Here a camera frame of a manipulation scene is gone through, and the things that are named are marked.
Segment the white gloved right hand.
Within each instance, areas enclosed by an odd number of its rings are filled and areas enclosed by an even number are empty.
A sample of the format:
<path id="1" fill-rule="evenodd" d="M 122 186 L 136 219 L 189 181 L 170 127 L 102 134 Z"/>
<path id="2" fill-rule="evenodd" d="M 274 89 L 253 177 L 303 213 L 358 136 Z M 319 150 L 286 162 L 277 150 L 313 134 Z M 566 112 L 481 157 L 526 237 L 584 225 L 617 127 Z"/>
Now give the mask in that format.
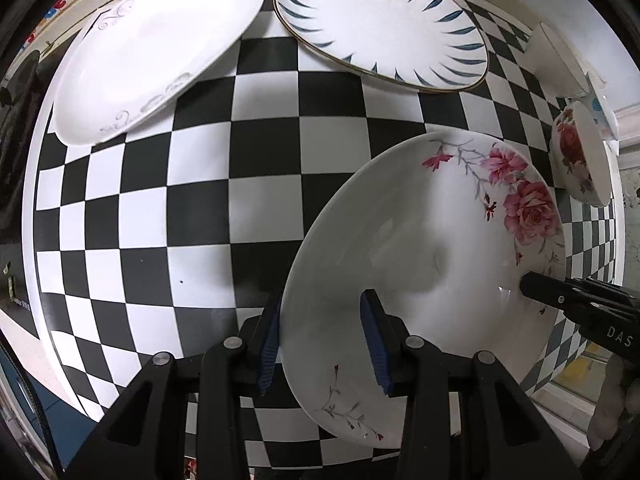
<path id="1" fill-rule="evenodd" d="M 605 367 L 604 382 L 587 431 L 591 451 L 597 451 L 616 434 L 626 400 L 626 390 L 622 386 L 624 371 L 624 360 L 612 354 Z"/>

